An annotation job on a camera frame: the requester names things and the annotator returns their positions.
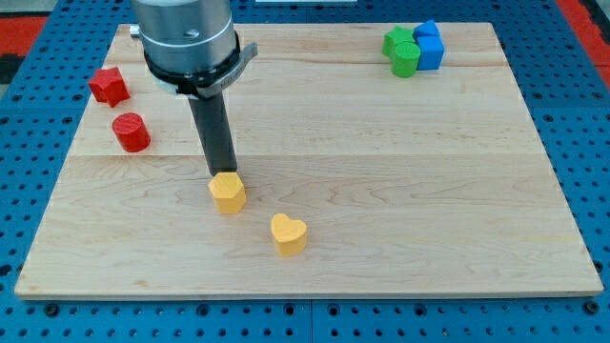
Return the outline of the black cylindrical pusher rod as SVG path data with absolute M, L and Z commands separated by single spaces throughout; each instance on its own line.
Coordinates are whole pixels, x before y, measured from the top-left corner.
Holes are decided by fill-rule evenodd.
M 223 94 L 191 98 L 189 105 L 210 174 L 236 172 L 237 160 Z

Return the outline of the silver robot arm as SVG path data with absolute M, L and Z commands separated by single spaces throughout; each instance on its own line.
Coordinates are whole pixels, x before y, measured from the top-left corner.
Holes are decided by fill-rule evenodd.
M 188 98 L 212 175 L 236 172 L 223 91 L 257 56 L 240 45 L 229 0 L 132 0 L 138 36 L 152 75 Z

